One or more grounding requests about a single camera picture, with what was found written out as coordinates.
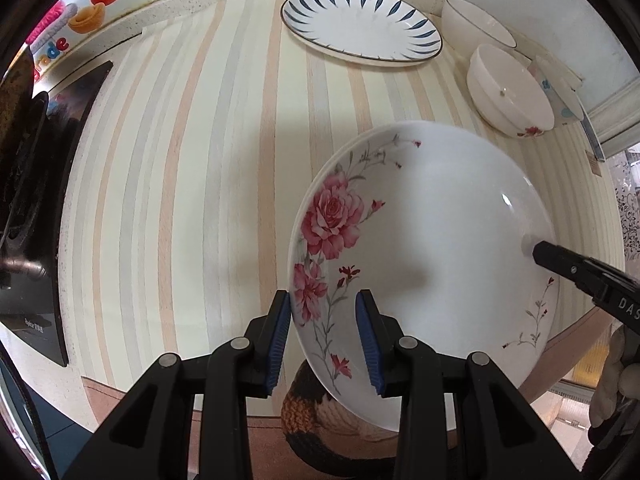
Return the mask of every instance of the floral plate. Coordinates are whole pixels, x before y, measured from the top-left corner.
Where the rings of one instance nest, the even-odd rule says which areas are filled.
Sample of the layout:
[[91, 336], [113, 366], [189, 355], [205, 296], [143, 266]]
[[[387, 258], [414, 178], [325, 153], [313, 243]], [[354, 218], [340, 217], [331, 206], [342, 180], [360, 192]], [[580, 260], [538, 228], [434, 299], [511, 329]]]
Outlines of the floral plate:
[[[487, 352], [519, 386], [545, 347], [558, 280], [531, 256], [555, 241], [536, 190], [501, 150], [460, 128], [406, 121], [341, 148], [307, 191], [289, 246], [289, 292], [306, 358], [367, 422], [398, 430], [400, 399], [371, 386], [354, 299], [437, 352]], [[455, 427], [452, 402], [447, 420]]]

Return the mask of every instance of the white glove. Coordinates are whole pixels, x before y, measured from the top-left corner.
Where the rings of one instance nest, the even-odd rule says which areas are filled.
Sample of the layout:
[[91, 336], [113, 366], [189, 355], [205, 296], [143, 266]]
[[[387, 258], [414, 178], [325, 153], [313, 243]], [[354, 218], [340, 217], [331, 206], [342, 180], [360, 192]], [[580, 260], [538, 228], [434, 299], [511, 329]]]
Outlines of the white glove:
[[589, 418], [591, 425], [597, 428], [607, 420], [616, 409], [618, 392], [629, 399], [640, 399], [640, 364], [623, 367], [620, 359], [625, 351], [625, 333], [621, 326], [611, 336], [609, 355], [604, 362], [602, 375], [591, 398]]

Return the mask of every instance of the plate rim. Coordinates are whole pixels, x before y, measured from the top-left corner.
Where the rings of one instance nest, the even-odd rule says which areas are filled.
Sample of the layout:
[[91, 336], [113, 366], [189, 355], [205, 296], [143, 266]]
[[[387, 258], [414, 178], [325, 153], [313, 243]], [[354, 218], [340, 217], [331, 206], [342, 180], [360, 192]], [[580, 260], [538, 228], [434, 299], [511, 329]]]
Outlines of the plate rim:
[[321, 45], [319, 43], [316, 43], [315, 41], [311, 41], [308, 40], [307, 38], [304, 38], [303, 36], [301, 36], [296, 30], [294, 30], [289, 23], [287, 23], [287, 20], [284, 19], [284, 6], [287, 5], [287, 2], [289, 0], [284, 0], [284, 2], [282, 3], [282, 5], [280, 6], [280, 19], [282, 20], [282, 23], [284, 23], [285, 27], [287, 27], [289, 29], [289, 31], [296, 37], [296, 38], [302, 38], [306, 41], [308, 41], [310, 44], [312, 44], [313, 46], [318, 46], [318, 47], [322, 47], [325, 48], [327, 50], [331, 50], [332, 52], [337, 52], [338, 54], [343, 54], [344, 56], [350, 56], [353, 57], [355, 59], [367, 59], [367, 60], [371, 60], [371, 61], [382, 61], [382, 62], [386, 62], [386, 63], [390, 63], [390, 64], [401, 64], [403, 66], [410, 66], [410, 65], [416, 65], [416, 64], [420, 64], [420, 63], [424, 63], [430, 59], [433, 59], [437, 56], [439, 56], [442, 53], [442, 49], [444, 48], [444, 40], [442, 38], [442, 33], [440, 32], [440, 29], [438, 27], [436, 27], [436, 24], [433, 23], [433, 21], [431, 20], [431, 18], [429, 16], [427, 16], [424, 12], [422, 12], [420, 9], [418, 9], [416, 6], [409, 4], [408, 2], [406, 2], [405, 0], [399, 0], [400, 2], [407, 4], [409, 6], [411, 6], [413, 9], [417, 10], [418, 12], [421, 13], [421, 15], [423, 15], [425, 17], [425, 19], [428, 20], [429, 23], [431, 23], [431, 25], [433, 25], [433, 28], [436, 29], [436, 32], [438, 33], [438, 36], [440, 37], [440, 48], [438, 49], [438, 51], [433, 54], [433, 56], [429, 56], [429, 57], [425, 57], [423, 59], [389, 59], [389, 58], [381, 58], [381, 57], [371, 57], [371, 56], [361, 56], [360, 54], [352, 54], [349, 52], [345, 52], [343, 50], [338, 50], [337, 48], [333, 48], [330, 46], [325, 46], [325, 45]]
[[[477, 134], [470, 132], [469, 130], [465, 130], [464, 128], [461, 128], [459, 126], [455, 126], [453, 124], [443, 124], [443, 123], [438, 123], [436, 121], [427, 121], [427, 120], [404, 120], [404, 121], [396, 121], [393, 123], [388, 123], [388, 124], [382, 124], [380, 126], [376, 126], [370, 130], [368, 130], [367, 132], [363, 132], [362, 134], [359, 134], [356, 137], [353, 137], [353, 139], [349, 140], [348, 142], [345, 142], [345, 144], [339, 148], [326, 162], [325, 164], [322, 166], [322, 168], [318, 171], [318, 173], [316, 174], [316, 176], [312, 179], [311, 184], [309, 185], [308, 189], [306, 190], [305, 195], [303, 196], [302, 200], [300, 201], [300, 207], [298, 209], [298, 212], [296, 214], [295, 220], [294, 220], [294, 224], [292, 226], [292, 230], [291, 230], [291, 236], [289, 239], [289, 248], [287, 251], [287, 292], [291, 295], [292, 291], [289, 290], [291, 289], [291, 285], [292, 285], [292, 273], [291, 273], [291, 269], [292, 269], [292, 265], [293, 265], [293, 256], [294, 256], [294, 248], [296, 245], [296, 241], [298, 239], [298, 235], [300, 233], [300, 225], [302, 224], [302, 219], [304, 217], [304, 215], [306, 214], [306, 210], [307, 208], [304, 207], [305, 205], [308, 205], [308, 201], [309, 199], [314, 195], [314, 193], [316, 192], [316, 187], [314, 186], [314, 183], [316, 182], [316, 180], [318, 182], [320, 182], [321, 180], [324, 180], [324, 178], [326, 177], [326, 173], [328, 170], [330, 170], [332, 167], [334, 167], [334, 165], [336, 164], [336, 162], [338, 160], [340, 160], [340, 158], [342, 158], [351, 148], [353, 148], [354, 146], [360, 144], [361, 142], [366, 142], [367, 140], [371, 139], [372, 137], [383, 133], [384, 131], [390, 129], [390, 128], [397, 128], [401, 125], [405, 125], [405, 124], [412, 124], [412, 123], [429, 123], [429, 124], [438, 124], [439, 126], [445, 126], [447, 128], [453, 128], [456, 130], [463, 130], [464, 132], [468, 133], [469, 135], [473, 135], [475, 137], [479, 137], [478, 140], [485, 140], [482, 137], [478, 136]], [[529, 177], [526, 175], [526, 173], [524, 173], [524, 171], [522, 170], [522, 168], [520, 168], [517, 163], [507, 154], [505, 153], [503, 150], [501, 150], [500, 148], [498, 148], [497, 146], [495, 146], [495, 148], [498, 149], [499, 152], [501, 152], [503, 155], [505, 155], [510, 161], [511, 163], [517, 168], [518, 171], [520, 171], [524, 177], [526, 177], [526, 179], [528, 180]], [[551, 239], [549, 241], [551, 241], [552, 243], [556, 242], [556, 229], [554, 227], [554, 222], [553, 219], [548, 211], [548, 209], [546, 208], [545, 203], [542, 200], [542, 197], [540, 196], [540, 193], [538, 192], [538, 190], [533, 187], [534, 192], [536, 193], [538, 200], [540, 201], [540, 205], [542, 206], [543, 209], [543, 213], [545, 216], [545, 219], [547, 220], [548, 224], [551, 227]], [[558, 274], [557, 273], [553, 273], [550, 272], [551, 275], [553, 275], [556, 279], [556, 282], [558, 281]], [[531, 373], [531, 371], [535, 368], [536, 364], [539, 362], [540, 358], [542, 357], [543, 352], [545, 351], [546, 348], [546, 343], [548, 343], [549, 341], [549, 336], [550, 336], [550, 332], [553, 326], [553, 320], [555, 319], [556, 313], [558, 311], [558, 304], [560, 301], [560, 286], [559, 286], [559, 282], [558, 282], [558, 286], [556, 287], [556, 293], [553, 295], [554, 298], [554, 310], [553, 310], [553, 317], [552, 317], [552, 321], [551, 321], [551, 325], [548, 328], [548, 333], [546, 336], [546, 341], [545, 341], [545, 345], [542, 346], [540, 345], [540, 348], [536, 348], [534, 355], [535, 355], [535, 359], [532, 362], [531, 368], [529, 373]], [[296, 336], [298, 338], [298, 342], [300, 344], [300, 348], [302, 350], [302, 353], [305, 357], [305, 360], [307, 361], [307, 363], [309, 364], [309, 366], [311, 367], [314, 375], [316, 376], [316, 378], [318, 378], [318, 381], [322, 384], [322, 386], [327, 389], [327, 391], [334, 397], [334, 399], [340, 404], [342, 405], [345, 409], [348, 410], [348, 412], [353, 413], [353, 415], [357, 416], [358, 418], [368, 422], [369, 424], [373, 424], [374, 426], [380, 427], [380, 428], [384, 428], [386, 430], [389, 431], [398, 431], [398, 428], [392, 428], [392, 427], [388, 427], [388, 426], [381, 426], [380, 423], [376, 420], [373, 420], [372, 418], [370, 418], [370, 416], [365, 415], [364, 413], [356, 413], [351, 411], [351, 408], [349, 408], [344, 401], [342, 400], [342, 395], [340, 396], [336, 396], [335, 392], [331, 391], [329, 389], [329, 387], [327, 385], [324, 384], [324, 381], [320, 379], [320, 377], [322, 376], [322, 374], [324, 373], [324, 371], [322, 370], [322, 368], [316, 364], [314, 362], [313, 359], [311, 359], [311, 354], [309, 352], [307, 352], [305, 345], [303, 343], [303, 338], [302, 338], [302, 328], [300, 327], [296, 321], [295, 318], [292, 315], [292, 323], [294, 325], [295, 331], [296, 331]]]

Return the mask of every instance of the pink rose print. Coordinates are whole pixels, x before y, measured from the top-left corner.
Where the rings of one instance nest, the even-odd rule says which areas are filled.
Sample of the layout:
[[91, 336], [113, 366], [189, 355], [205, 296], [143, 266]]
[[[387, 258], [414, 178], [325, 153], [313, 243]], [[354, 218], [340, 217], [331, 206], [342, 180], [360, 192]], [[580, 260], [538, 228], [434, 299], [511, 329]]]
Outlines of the pink rose print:
[[333, 260], [356, 244], [364, 204], [348, 186], [346, 174], [339, 171], [327, 176], [314, 195], [302, 222], [309, 253], [322, 251], [327, 260]]
[[294, 296], [302, 316], [300, 325], [304, 326], [310, 319], [320, 319], [318, 300], [326, 295], [327, 286], [319, 280], [320, 266], [315, 262], [311, 262], [308, 270], [303, 264], [295, 264], [293, 269]]
[[340, 358], [336, 354], [331, 354], [331, 361], [334, 364], [334, 380], [338, 378], [338, 375], [342, 374], [351, 379], [351, 370], [349, 370], [349, 360]]
[[543, 131], [537, 126], [530, 126], [529, 128], [525, 128], [524, 131], [526, 133], [518, 133], [518, 137], [537, 137], [543, 133]]

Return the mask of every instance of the striped tablecloth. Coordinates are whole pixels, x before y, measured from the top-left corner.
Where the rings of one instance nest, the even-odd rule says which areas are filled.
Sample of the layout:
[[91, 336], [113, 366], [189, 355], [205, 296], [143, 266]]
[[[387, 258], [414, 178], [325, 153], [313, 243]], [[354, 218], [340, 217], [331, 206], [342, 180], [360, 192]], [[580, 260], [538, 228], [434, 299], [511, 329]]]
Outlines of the striped tablecloth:
[[[287, 286], [287, 248], [323, 163], [374, 126], [435, 120], [475, 132], [525, 171], [558, 242], [623, 268], [609, 172], [581, 127], [514, 140], [480, 119], [445, 45], [424, 65], [365, 68], [282, 27], [282, 0], [227, 0], [148, 28], [91, 112], [67, 189], [61, 304], [84, 375], [128, 390], [162, 352], [184, 358], [240, 335]], [[455, 169], [456, 161], [451, 161]], [[591, 308], [561, 283], [552, 335]], [[284, 380], [302, 361], [291, 334]]]

